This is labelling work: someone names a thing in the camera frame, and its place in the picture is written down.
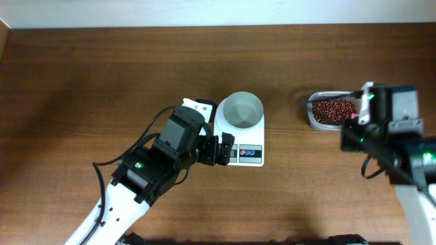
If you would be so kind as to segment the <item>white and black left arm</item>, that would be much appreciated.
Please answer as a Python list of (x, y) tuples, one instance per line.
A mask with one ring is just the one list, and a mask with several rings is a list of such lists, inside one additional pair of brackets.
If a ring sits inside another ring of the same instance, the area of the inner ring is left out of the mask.
[(235, 137), (213, 135), (201, 113), (193, 108), (170, 106), (171, 115), (160, 133), (144, 131), (123, 154), (109, 184), (94, 163), (100, 200), (67, 240), (68, 244), (118, 244), (124, 233), (173, 186), (182, 183), (181, 172), (195, 163), (227, 165)]

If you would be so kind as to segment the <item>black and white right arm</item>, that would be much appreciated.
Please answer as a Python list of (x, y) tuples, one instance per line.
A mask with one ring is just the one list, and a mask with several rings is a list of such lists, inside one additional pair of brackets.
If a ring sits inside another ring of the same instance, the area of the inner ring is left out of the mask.
[(434, 244), (435, 138), (423, 134), (416, 87), (367, 82), (349, 96), (359, 99), (360, 111), (341, 126), (341, 150), (377, 161), (368, 177), (388, 176), (413, 244)]

